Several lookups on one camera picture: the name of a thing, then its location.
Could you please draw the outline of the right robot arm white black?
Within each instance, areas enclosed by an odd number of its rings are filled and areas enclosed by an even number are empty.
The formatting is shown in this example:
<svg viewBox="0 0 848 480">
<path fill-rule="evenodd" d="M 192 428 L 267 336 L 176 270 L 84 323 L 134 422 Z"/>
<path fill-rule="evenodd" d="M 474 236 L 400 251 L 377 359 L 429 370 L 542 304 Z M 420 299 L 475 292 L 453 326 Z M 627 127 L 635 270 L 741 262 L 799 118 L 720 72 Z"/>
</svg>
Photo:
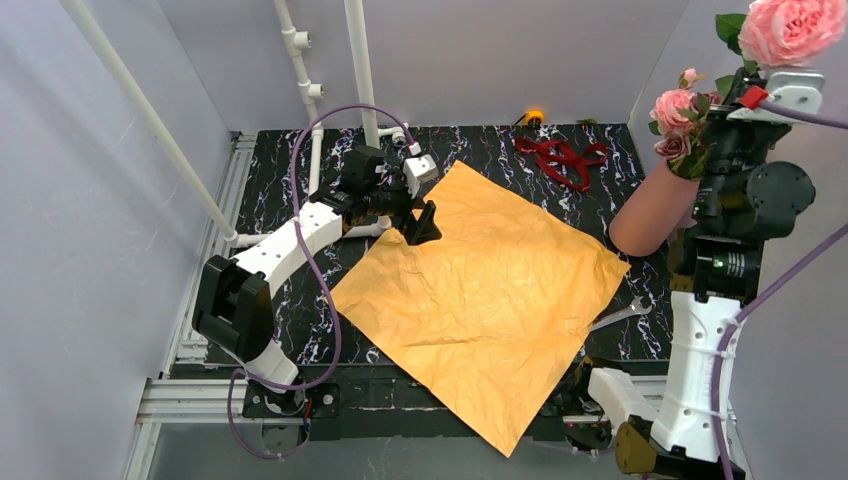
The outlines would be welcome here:
<svg viewBox="0 0 848 480">
<path fill-rule="evenodd" d="M 693 225 L 670 253 L 672 352 L 659 406 L 627 372 L 588 368 L 586 390 L 607 416 L 617 467 L 644 479 L 742 479 L 731 458 L 729 393 L 744 317 L 758 294 L 765 243 L 788 236 L 813 202 L 805 171 L 768 154 L 793 120 L 759 107 L 815 113 L 823 75 L 812 68 L 737 70 L 721 104 L 701 113 L 705 155 Z"/>
</svg>

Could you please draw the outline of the orange wrapping paper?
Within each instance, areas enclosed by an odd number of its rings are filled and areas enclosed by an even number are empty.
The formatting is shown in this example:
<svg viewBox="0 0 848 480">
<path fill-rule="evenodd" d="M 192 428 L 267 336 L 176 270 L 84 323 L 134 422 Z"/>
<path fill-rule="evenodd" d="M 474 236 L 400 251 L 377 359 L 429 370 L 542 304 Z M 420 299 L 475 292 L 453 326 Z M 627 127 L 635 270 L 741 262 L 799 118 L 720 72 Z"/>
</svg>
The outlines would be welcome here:
<svg viewBox="0 0 848 480">
<path fill-rule="evenodd" d="M 463 162 L 429 199 L 440 239 L 383 234 L 332 295 L 387 358 L 510 456 L 629 266 Z"/>
</svg>

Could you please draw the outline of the dark red ribbon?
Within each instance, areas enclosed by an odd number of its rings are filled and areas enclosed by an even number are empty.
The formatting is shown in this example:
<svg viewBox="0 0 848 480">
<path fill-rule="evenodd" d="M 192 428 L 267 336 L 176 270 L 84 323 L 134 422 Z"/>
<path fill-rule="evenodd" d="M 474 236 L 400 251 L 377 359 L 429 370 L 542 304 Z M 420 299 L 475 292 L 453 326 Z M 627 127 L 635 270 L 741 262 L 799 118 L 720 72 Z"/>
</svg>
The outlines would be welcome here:
<svg viewBox="0 0 848 480">
<path fill-rule="evenodd" d="M 533 163 L 549 179 L 580 193 L 590 190 L 589 168 L 604 164 L 608 158 L 608 147 L 602 143 L 593 143 L 582 153 L 577 153 L 565 141 L 534 142 L 527 138 L 517 138 L 513 146 L 519 154 L 532 156 Z M 561 170 L 567 168 L 577 172 L 580 178 L 578 183 L 561 173 Z"/>
</svg>

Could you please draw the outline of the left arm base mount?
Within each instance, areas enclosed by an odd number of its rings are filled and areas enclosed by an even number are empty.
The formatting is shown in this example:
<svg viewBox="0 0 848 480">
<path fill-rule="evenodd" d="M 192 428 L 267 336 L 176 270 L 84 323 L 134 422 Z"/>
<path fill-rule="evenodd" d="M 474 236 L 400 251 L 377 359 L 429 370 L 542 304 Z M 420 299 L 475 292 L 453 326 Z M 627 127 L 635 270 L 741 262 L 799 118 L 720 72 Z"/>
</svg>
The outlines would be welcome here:
<svg viewBox="0 0 848 480">
<path fill-rule="evenodd" d="M 336 418 L 341 410 L 341 390 L 335 383 L 324 383 L 311 389 L 277 393 L 249 380 L 241 416 L 261 420 L 292 420 L 297 444 L 309 438 L 311 422 Z"/>
</svg>

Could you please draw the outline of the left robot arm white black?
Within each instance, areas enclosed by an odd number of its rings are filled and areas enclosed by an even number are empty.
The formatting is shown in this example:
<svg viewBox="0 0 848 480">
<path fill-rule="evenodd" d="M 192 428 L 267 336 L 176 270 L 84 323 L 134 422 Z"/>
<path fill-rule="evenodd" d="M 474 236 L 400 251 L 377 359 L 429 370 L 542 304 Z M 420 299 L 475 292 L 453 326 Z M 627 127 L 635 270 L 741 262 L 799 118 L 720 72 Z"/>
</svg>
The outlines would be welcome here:
<svg viewBox="0 0 848 480">
<path fill-rule="evenodd" d="M 383 151 L 357 146 L 336 179 L 322 184 L 297 214 L 258 244 L 204 265 L 192 327 L 243 367 L 247 379 L 286 394 L 299 390 L 297 366 L 275 343 L 272 300 L 302 265 L 370 216 L 386 216 L 410 246 L 441 237 L 436 205 L 421 195 L 438 176 L 429 155 L 391 169 Z"/>
</svg>

